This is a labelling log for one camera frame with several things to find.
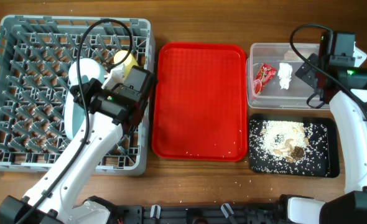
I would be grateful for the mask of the white napkin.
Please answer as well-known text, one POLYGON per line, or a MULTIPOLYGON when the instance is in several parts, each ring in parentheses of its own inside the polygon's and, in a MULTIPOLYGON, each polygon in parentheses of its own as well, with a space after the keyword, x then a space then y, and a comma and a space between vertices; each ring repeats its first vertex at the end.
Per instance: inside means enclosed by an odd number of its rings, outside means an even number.
POLYGON ((288 90, 292 78, 292 66, 289 63, 280 63, 278 70, 279 84, 281 89, 288 90))

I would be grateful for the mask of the yellow plastic cup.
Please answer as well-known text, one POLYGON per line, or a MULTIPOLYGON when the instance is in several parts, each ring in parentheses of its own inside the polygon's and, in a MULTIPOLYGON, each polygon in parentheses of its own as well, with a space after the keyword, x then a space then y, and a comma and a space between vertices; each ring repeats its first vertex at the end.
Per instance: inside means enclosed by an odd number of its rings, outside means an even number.
MULTIPOLYGON (((114 64, 122 61, 123 58, 127 55, 127 50, 120 50, 118 51, 113 58, 114 64)), ((133 66, 138 66, 138 63, 132 54, 129 54, 128 57, 120 64, 114 67, 111 70, 111 73, 118 74, 123 80, 127 79, 130 70, 133 66)))

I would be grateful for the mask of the red candy wrapper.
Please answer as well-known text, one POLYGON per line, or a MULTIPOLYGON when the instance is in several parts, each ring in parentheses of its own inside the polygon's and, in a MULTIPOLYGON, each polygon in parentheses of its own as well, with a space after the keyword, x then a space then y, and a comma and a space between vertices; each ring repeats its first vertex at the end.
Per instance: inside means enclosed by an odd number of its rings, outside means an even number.
POLYGON ((265 63, 261 64, 261 67, 258 70, 254 79, 254 93, 256 95, 260 94, 263 91, 269 81, 274 78, 276 72, 277 70, 274 67, 265 63))

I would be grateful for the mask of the light blue plate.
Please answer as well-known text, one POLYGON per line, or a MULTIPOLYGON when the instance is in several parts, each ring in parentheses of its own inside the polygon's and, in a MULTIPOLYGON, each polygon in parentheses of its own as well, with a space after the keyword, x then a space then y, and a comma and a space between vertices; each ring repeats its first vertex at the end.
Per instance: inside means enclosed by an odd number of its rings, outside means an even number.
POLYGON ((73 95, 68 92, 63 116, 65 134, 70 140, 74 138, 85 119, 84 109, 76 104, 73 99, 73 95))

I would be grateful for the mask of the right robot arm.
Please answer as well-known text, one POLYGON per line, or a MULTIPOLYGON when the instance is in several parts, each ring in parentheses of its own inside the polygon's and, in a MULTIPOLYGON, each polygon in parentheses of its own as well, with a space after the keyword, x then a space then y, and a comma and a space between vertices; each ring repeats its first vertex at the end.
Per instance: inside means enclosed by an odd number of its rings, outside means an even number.
POLYGON ((304 57, 296 77, 328 105, 345 161, 345 193, 330 202, 282 195, 284 218, 293 223, 367 223, 367 68, 355 56, 355 34, 328 27, 318 54, 304 57))

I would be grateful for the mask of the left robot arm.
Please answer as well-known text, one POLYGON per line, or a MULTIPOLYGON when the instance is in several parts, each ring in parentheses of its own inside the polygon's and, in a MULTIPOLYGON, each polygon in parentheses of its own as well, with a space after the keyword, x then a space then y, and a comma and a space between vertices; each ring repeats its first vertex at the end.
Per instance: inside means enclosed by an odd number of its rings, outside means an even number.
POLYGON ((51 169, 21 199, 7 196, 0 223, 111 223, 112 206, 91 199, 75 206, 78 194, 101 159, 141 123, 157 78, 133 66, 123 83, 107 88, 92 78, 70 92, 85 110, 79 131, 51 169))

